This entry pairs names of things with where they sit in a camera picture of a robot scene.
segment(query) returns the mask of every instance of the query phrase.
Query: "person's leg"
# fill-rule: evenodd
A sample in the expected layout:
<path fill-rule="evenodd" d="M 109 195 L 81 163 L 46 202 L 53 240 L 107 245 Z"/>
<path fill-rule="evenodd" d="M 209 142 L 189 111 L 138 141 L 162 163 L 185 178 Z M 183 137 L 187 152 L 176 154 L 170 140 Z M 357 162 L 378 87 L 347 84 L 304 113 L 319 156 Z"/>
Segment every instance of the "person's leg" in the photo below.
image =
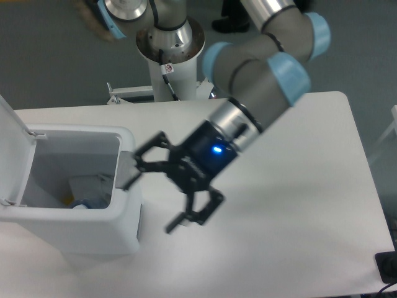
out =
<path fill-rule="evenodd" d="M 222 16 L 225 19 L 214 20 L 212 28 L 221 33 L 247 32 L 249 29 L 249 16 L 239 0 L 224 0 Z"/>

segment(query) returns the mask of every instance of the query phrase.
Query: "gray floor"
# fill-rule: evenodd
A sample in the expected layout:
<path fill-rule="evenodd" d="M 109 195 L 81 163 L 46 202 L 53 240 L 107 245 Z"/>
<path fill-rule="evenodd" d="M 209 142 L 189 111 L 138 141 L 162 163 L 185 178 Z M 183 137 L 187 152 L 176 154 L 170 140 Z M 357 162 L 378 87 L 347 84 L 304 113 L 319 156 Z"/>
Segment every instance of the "gray floor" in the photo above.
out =
<path fill-rule="evenodd" d="M 246 34 L 214 32 L 210 24 L 220 8 L 220 0 L 189 0 L 189 14 L 205 29 L 206 47 L 257 34 L 253 26 Z M 333 40 L 325 56 L 307 65 L 312 91 L 347 94 L 368 151 L 392 121 L 390 109 L 397 104 L 397 1 L 317 0 L 314 10 L 328 20 Z M 105 104 L 107 81 L 114 88 L 150 84 L 135 38 L 98 39 L 71 1 L 0 3 L 0 37 L 0 94 L 14 109 Z M 198 65 L 202 79 L 200 60 Z M 395 215 L 396 150 L 372 166 L 385 210 Z"/>

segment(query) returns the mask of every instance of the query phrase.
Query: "white trash bin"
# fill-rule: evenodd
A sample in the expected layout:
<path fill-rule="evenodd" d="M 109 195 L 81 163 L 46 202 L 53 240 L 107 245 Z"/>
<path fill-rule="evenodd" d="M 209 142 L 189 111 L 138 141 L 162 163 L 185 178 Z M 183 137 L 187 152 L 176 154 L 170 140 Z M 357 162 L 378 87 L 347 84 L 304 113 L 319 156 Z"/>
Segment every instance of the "white trash bin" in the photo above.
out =
<path fill-rule="evenodd" d="M 18 223 L 62 252 L 120 255 L 138 249 L 140 187 L 117 188 L 136 170 L 129 130 L 25 125 L 0 96 L 0 138 L 0 221 Z M 70 179 L 97 175 L 113 179 L 109 205 L 71 209 L 65 203 L 72 196 Z"/>

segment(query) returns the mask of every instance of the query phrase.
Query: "robotic arm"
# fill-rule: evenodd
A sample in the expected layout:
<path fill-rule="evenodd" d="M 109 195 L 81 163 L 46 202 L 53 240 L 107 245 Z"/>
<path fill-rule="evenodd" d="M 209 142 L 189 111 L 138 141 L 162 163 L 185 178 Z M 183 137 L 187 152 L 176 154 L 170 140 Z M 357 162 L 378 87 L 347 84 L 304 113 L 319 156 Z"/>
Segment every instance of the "robotic arm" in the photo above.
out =
<path fill-rule="evenodd" d="M 324 53 L 331 34 L 317 14 L 302 15 L 292 0 L 241 0 L 261 35 L 243 45 L 216 43 L 203 59 L 203 70 L 230 98 L 178 146 L 159 132 L 133 155 L 138 169 L 123 186 L 128 189 L 143 173 L 165 172 L 186 194 L 185 210 L 167 227 L 183 221 L 203 225 L 223 202 L 211 181 L 261 133 L 310 90 L 300 62 Z M 167 161 L 145 162 L 153 147 L 169 150 Z M 210 200 L 194 211 L 194 194 L 208 191 Z"/>

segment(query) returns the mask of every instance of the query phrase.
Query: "silver metal cylinder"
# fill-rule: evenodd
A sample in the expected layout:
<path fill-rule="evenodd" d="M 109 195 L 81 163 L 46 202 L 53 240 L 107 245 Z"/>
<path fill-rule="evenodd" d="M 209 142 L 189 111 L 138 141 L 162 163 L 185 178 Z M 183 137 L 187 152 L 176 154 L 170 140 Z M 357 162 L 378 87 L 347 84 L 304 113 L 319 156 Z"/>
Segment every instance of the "silver metal cylinder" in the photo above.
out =
<path fill-rule="evenodd" d="M 244 151 L 258 136 L 259 131 L 249 118 L 234 104 L 226 101 L 209 118 L 212 125 L 231 142 L 237 151 Z M 247 129 L 234 138 L 241 125 L 247 125 Z"/>
<path fill-rule="evenodd" d="M 152 27 L 149 29 L 148 34 L 148 41 L 152 50 L 158 52 L 162 49 L 167 55 L 186 51 L 193 40 L 192 28 L 189 21 L 186 21 L 181 28 L 173 31 L 163 31 Z"/>
<path fill-rule="evenodd" d="M 241 0 L 259 31 L 263 25 L 282 9 L 293 6 L 293 0 Z"/>
<path fill-rule="evenodd" d="M 120 20 L 135 20 L 142 16 L 147 0 L 105 0 L 109 12 Z"/>

